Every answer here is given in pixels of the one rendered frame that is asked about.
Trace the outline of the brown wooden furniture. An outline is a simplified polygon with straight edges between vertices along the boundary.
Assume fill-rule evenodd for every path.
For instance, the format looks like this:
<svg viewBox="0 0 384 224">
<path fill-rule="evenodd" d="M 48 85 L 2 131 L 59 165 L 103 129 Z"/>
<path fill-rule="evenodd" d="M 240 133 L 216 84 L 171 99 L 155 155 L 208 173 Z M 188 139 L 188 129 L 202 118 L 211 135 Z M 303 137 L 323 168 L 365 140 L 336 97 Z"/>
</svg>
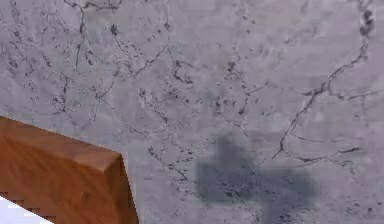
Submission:
<svg viewBox="0 0 384 224">
<path fill-rule="evenodd" d="M 139 224 L 120 153 L 1 116 L 0 196 L 54 224 Z"/>
</svg>

